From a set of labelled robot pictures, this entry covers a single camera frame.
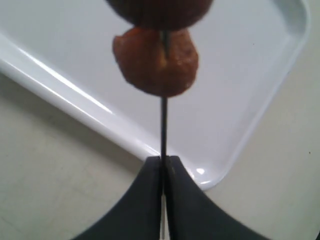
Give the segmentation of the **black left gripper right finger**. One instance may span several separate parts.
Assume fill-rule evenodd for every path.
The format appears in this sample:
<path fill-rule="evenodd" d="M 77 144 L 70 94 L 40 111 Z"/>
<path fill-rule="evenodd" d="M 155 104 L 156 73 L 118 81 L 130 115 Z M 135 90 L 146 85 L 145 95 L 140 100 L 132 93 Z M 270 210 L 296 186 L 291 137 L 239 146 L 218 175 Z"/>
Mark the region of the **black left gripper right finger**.
<path fill-rule="evenodd" d="M 194 182 L 178 156 L 165 160 L 165 196 L 172 240 L 264 240 L 219 208 Z"/>

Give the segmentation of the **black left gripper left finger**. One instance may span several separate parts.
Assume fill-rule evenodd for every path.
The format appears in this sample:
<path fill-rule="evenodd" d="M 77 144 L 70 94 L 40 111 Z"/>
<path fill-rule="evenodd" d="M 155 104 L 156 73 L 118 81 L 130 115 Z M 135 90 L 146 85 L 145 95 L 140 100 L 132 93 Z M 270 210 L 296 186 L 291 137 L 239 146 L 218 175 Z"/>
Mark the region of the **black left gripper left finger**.
<path fill-rule="evenodd" d="M 135 180 L 100 220 L 75 240 L 158 240 L 162 174 L 158 156 L 148 157 Z"/>

